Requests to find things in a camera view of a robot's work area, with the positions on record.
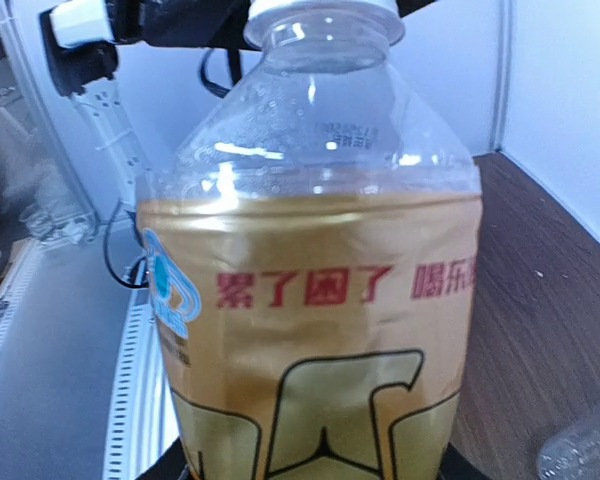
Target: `wooden surface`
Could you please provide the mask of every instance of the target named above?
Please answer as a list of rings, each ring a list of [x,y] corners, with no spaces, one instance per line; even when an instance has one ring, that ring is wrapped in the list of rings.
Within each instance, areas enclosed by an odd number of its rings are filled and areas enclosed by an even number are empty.
[[[544,441],[600,403],[600,246],[509,160],[478,163],[485,216],[454,444],[494,480],[533,479]]]

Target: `blue logo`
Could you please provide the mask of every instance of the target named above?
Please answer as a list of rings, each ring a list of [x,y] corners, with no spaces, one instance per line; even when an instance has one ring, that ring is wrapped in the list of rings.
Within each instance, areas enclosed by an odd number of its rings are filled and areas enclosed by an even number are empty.
[[[153,280],[151,297],[156,315],[162,322],[182,338],[189,338],[187,323],[200,316],[202,302],[196,286],[171,260],[160,239],[151,230],[144,231],[147,243],[149,273]],[[177,292],[182,301],[173,308],[173,293]]]

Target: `plastic bottle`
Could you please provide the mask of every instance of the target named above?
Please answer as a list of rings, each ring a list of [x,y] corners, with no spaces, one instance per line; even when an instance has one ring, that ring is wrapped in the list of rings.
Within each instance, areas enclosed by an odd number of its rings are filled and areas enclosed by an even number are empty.
[[[251,197],[479,190],[469,152],[389,63],[403,32],[393,0],[256,1],[246,36],[261,62],[184,142],[176,175],[154,194],[222,196],[214,179],[229,170]],[[319,172],[351,165],[381,177],[352,185]]]
[[[544,445],[538,476],[542,480],[600,480],[600,407]]]
[[[437,477],[481,188],[469,152],[390,65],[403,33],[394,0],[256,0],[246,37],[260,63],[185,141],[175,172],[139,189],[199,477],[380,478],[389,464],[399,480]],[[373,433],[389,424],[391,454]]]

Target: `bottle label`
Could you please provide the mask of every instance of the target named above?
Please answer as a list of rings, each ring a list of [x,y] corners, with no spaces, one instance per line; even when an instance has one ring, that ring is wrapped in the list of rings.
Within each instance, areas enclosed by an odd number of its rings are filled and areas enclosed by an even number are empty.
[[[434,480],[464,370],[479,196],[216,207],[139,208],[193,477]]]

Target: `white panel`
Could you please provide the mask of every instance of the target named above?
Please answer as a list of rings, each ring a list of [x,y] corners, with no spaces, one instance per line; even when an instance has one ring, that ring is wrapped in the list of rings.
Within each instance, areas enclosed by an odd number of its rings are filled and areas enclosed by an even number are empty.
[[[503,147],[600,241],[600,0],[518,0]]]
[[[393,62],[472,154],[490,151],[500,1],[439,0],[407,18]]]
[[[57,0],[12,0],[12,12],[21,36],[27,42],[27,56],[38,88],[45,99],[51,121],[56,125],[60,141],[73,161],[87,194],[101,216],[109,216],[115,205],[116,187],[103,158],[94,150],[95,141],[89,130],[71,107],[61,98],[47,67],[38,16],[59,3]]]

